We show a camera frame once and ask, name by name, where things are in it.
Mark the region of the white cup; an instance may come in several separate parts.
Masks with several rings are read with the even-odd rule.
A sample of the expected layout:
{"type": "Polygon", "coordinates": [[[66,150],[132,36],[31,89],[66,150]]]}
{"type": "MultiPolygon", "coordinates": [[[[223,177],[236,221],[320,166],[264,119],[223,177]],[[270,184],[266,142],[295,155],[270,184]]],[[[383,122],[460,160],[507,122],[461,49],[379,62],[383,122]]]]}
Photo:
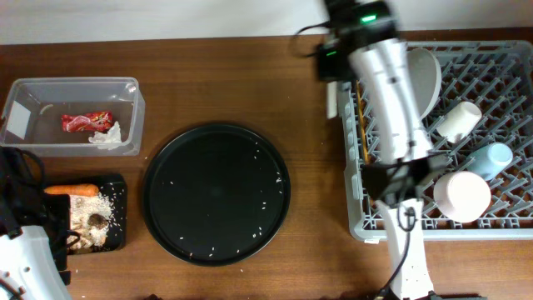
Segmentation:
{"type": "Polygon", "coordinates": [[[450,143],[465,138],[481,120],[481,110],[472,102],[460,102],[445,116],[436,131],[450,143]]]}

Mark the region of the red snack wrapper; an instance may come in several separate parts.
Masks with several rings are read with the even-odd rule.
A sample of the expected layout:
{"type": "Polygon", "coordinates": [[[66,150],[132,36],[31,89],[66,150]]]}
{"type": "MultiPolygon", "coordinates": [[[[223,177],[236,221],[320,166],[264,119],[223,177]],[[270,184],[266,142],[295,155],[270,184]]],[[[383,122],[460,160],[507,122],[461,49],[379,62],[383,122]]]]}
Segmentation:
{"type": "Polygon", "coordinates": [[[113,125],[110,111],[90,112],[81,115],[62,115],[62,130],[67,133],[104,133],[113,125]]]}

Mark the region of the wooden chopstick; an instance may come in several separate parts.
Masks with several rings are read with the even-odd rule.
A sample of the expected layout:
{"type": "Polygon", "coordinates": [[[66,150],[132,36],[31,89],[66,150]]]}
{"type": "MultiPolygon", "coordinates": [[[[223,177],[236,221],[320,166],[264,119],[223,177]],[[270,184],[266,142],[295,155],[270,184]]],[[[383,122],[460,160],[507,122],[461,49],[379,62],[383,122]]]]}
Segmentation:
{"type": "Polygon", "coordinates": [[[357,115],[359,119],[359,126],[360,126],[360,132],[361,132],[361,145],[362,145],[362,151],[363,151],[363,161],[365,164],[368,164],[370,162],[369,154],[367,151],[367,144],[366,144],[366,132],[365,132],[365,125],[366,121],[363,116],[363,105],[361,103],[361,86],[360,81],[356,81],[356,106],[357,106],[357,115]]]}

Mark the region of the pile of rice and shells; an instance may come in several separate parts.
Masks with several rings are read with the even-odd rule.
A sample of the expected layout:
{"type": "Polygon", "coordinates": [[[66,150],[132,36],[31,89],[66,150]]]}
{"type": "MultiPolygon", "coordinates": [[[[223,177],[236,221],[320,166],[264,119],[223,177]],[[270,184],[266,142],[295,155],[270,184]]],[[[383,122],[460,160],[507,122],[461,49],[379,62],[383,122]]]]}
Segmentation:
{"type": "Polygon", "coordinates": [[[96,197],[70,196],[70,229],[78,233],[80,238],[71,236],[67,243],[71,245],[70,251],[89,251],[100,248],[107,241],[110,222],[113,217],[111,203],[108,197],[98,194],[96,197]],[[108,226],[103,230],[90,228],[87,220],[92,214],[100,214],[108,220],[108,226]]]}

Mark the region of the white tissue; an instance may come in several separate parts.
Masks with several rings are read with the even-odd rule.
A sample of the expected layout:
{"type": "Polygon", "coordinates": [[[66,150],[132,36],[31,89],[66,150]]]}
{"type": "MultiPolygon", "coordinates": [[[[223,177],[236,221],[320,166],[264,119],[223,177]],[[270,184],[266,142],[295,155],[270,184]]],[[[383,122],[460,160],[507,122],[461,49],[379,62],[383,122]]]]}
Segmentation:
{"type": "Polygon", "coordinates": [[[113,150],[122,142],[122,134],[119,122],[115,122],[111,128],[105,132],[95,132],[88,138],[99,150],[113,150]]]}

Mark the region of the light blue cup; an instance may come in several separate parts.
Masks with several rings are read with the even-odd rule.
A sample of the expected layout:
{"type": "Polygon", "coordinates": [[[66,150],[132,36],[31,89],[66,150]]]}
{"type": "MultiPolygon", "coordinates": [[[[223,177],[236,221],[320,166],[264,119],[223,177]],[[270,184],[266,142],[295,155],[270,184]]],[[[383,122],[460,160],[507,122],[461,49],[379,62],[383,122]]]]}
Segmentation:
{"type": "Polygon", "coordinates": [[[474,151],[468,158],[471,163],[466,169],[490,181],[512,162],[513,152],[506,144],[494,142],[474,151]]]}

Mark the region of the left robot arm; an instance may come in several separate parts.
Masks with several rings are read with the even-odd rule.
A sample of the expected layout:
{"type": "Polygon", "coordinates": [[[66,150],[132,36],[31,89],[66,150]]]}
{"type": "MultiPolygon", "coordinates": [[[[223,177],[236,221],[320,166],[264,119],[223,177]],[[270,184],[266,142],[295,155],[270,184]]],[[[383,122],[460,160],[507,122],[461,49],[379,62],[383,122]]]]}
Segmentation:
{"type": "Polygon", "coordinates": [[[1,148],[1,298],[69,299],[70,199],[44,192],[34,154],[1,148]]]}

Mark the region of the brown food scrap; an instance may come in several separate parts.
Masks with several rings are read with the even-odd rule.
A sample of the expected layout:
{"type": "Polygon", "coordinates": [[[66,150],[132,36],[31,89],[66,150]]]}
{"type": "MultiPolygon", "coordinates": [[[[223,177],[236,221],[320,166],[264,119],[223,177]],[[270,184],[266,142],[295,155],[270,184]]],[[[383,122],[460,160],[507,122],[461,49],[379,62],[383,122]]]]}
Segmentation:
{"type": "Polygon", "coordinates": [[[104,216],[95,213],[95,214],[92,214],[88,218],[87,225],[90,228],[96,228],[98,230],[103,230],[104,228],[108,226],[108,220],[104,216]]]}

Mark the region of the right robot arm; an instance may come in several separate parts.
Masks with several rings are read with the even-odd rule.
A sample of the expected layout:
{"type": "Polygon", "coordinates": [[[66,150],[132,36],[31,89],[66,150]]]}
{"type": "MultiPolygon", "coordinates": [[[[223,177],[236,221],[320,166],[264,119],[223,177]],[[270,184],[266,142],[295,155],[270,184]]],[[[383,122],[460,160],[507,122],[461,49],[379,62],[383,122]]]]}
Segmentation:
{"type": "Polygon", "coordinates": [[[361,168],[383,218],[393,273],[376,298],[432,299],[422,232],[422,188],[446,166],[432,152],[416,107],[407,50],[384,1],[327,1],[334,54],[368,94],[379,132],[380,160],[361,168]]]}

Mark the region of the white plastic fork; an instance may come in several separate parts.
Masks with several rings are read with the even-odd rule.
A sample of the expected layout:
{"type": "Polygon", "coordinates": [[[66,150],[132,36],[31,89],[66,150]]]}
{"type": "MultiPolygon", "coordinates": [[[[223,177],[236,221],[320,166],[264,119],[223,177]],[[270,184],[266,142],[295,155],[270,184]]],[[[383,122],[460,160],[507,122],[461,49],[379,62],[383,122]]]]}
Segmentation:
{"type": "Polygon", "coordinates": [[[337,82],[326,85],[326,118],[333,119],[337,116],[337,82]]]}

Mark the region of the orange carrot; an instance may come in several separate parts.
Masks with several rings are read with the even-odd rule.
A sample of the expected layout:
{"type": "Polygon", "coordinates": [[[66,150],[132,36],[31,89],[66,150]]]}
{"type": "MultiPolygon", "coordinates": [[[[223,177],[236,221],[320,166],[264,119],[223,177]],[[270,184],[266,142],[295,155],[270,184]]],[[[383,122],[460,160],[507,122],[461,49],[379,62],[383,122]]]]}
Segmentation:
{"type": "Polygon", "coordinates": [[[96,197],[99,194],[99,188],[94,184],[57,185],[46,187],[44,192],[49,195],[66,194],[83,197],[96,197]]]}

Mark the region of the grey plate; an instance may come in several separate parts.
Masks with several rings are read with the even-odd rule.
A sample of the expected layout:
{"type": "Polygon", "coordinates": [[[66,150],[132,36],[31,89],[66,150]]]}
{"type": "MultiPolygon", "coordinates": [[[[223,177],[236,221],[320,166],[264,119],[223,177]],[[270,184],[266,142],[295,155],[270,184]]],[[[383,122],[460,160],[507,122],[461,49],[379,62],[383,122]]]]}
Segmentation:
{"type": "Polygon", "coordinates": [[[408,70],[420,119],[438,102],[441,90],[441,66],[429,50],[415,48],[407,53],[408,70]]]}

